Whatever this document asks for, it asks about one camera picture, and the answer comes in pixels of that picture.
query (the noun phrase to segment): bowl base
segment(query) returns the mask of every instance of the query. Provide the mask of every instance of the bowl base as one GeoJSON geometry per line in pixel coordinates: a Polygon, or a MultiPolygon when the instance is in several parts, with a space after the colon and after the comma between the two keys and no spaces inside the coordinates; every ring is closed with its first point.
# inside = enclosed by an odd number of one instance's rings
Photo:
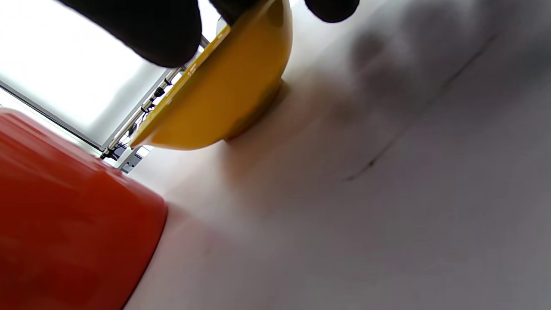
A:
{"type": "Polygon", "coordinates": [[[262,120],[281,100],[276,100],[276,97],[280,93],[284,93],[284,89],[288,86],[283,80],[278,80],[275,86],[271,88],[271,91],[264,96],[262,103],[258,105],[257,109],[251,114],[243,118],[224,138],[223,140],[229,141],[241,136],[250,128],[254,127],[260,120],[262,120]]]}

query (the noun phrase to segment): yellow bowl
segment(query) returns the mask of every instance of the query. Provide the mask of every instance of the yellow bowl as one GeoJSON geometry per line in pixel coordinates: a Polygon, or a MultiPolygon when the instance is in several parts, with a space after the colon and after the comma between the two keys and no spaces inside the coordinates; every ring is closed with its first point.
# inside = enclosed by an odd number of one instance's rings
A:
{"type": "Polygon", "coordinates": [[[132,135],[131,147],[198,149],[247,128],[281,84],[291,19],[288,0],[262,0],[226,27],[132,135]]]}

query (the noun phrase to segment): white table surface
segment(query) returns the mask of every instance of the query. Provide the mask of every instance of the white table surface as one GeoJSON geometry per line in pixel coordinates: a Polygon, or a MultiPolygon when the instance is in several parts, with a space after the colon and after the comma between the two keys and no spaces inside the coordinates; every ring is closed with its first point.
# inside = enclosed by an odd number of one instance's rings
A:
{"type": "Polygon", "coordinates": [[[281,103],[131,173],[170,212],[125,309],[549,309],[551,3],[293,10],[281,103]]]}

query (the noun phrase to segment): red cup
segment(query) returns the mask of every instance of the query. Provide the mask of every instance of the red cup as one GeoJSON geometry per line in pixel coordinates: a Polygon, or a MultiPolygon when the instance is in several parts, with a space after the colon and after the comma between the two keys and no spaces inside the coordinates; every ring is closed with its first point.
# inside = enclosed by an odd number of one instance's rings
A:
{"type": "Polygon", "coordinates": [[[0,309],[122,309],[163,232],[163,199],[0,108],[0,309]]]}

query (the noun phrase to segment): bright light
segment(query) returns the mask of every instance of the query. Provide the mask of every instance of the bright light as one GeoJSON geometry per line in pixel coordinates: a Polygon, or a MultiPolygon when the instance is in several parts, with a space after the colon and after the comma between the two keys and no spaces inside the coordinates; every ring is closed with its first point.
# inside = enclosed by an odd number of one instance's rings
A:
{"type": "Polygon", "coordinates": [[[52,0],[0,1],[0,79],[103,144],[165,69],[52,0]]]}
{"type": "Polygon", "coordinates": [[[216,24],[220,18],[218,11],[208,0],[199,0],[199,11],[201,11],[201,25],[203,26],[203,35],[209,42],[216,37],[216,24]]]}

